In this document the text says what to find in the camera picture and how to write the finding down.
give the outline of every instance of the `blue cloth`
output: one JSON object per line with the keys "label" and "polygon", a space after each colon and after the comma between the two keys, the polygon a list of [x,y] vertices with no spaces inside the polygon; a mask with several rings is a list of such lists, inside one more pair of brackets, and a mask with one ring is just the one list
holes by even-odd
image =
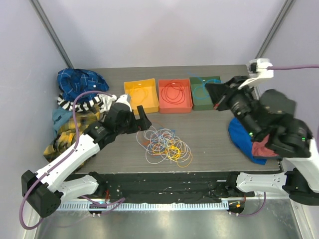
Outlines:
{"label": "blue cloth", "polygon": [[[66,68],[58,73],[58,85],[63,91],[66,101],[74,101],[75,98],[86,91],[107,91],[108,84],[100,74],[82,69]],[[93,99],[96,93],[82,96],[77,102],[87,102]]]}
{"label": "blue cloth", "polygon": [[53,110],[52,112],[52,120],[53,120],[53,134],[54,138],[56,138],[56,133],[60,129],[62,125],[67,123],[69,119],[72,117],[72,111],[66,111],[62,107]]}
{"label": "blue cloth", "polygon": [[253,142],[249,133],[245,130],[237,118],[234,118],[228,127],[229,135],[233,143],[251,159],[254,163],[265,165],[267,160],[253,156]]}

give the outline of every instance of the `orange bin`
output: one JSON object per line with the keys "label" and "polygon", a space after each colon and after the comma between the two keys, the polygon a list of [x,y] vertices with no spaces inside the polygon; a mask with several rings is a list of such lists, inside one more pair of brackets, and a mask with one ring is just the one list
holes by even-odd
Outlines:
{"label": "orange bin", "polygon": [[159,80],[160,113],[190,113],[192,107],[189,79]]}
{"label": "orange bin", "polygon": [[138,115],[137,106],[142,105],[145,113],[154,113],[159,111],[159,100],[156,93],[155,79],[141,81],[124,82],[125,94],[131,96],[131,107],[134,114]]}

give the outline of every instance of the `yellow plaid shirt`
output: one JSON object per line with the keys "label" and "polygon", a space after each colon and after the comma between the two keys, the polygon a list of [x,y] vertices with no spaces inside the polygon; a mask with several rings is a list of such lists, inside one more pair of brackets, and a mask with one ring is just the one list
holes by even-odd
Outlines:
{"label": "yellow plaid shirt", "polygon": [[[100,108],[95,104],[89,111],[84,113],[75,113],[76,122],[79,127],[80,135],[82,132],[95,121],[100,118]],[[69,119],[67,123],[62,125],[57,132],[57,137],[51,144],[45,149],[43,156],[49,162],[52,162],[58,156],[60,156],[64,151],[66,151],[72,144],[75,143],[75,123],[73,117]]]}

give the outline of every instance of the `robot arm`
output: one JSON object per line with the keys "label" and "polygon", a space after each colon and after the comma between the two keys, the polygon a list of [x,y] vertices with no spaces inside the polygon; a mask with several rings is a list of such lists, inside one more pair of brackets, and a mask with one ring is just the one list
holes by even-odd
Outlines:
{"label": "robot arm", "polygon": [[91,172],[80,179],[68,182],[64,180],[85,160],[113,142],[116,136],[150,128],[152,124],[145,115],[143,107],[138,106],[140,119],[135,119],[129,101],[129,95],[120,96],[111,106],[103,122],[92,123],[83,132],[75,151],[73,151],[73,145],[53,162],[35,173],[28,170],[22,175],[22,195],[25,196],[33,183],[41,175],[49,172],[27,198],[27,201],[42,218],[50,216],[62,202],[83,195],[101,196],[105,192],[106,182],[96,172]]}
{"label": "robot arm", "polygon": [[253,96],[254,86],[273,77],[271,66],[268,59],[253,60],[249,66],[252,78],[235,76],[224,84],[205,86],[214,109],[230,110],[252,141],[261,142],[269,135],[266,147],[296,168],[272,175],[239,173],[231,177],[228,186],[241,192],[288,193],[299,203],[319,205],[317,145],[305,122],[294,118],[296,103],[276,90],[267,90],[258,100]]}

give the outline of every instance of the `blue plaid shirt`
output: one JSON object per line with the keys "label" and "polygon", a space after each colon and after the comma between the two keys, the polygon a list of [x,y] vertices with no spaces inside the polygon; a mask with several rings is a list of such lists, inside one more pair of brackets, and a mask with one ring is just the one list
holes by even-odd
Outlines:
{"label": "blue plaid shirt", "polygon": [[[58,73],[58,85],[63,91],[63,98],[66,101],[74,101],[75,98],[86,91],[107,91],[108,84],[100,74],[82,69],[66,68]],[[82,96],[78,102],[90,101],[96,93]]]}

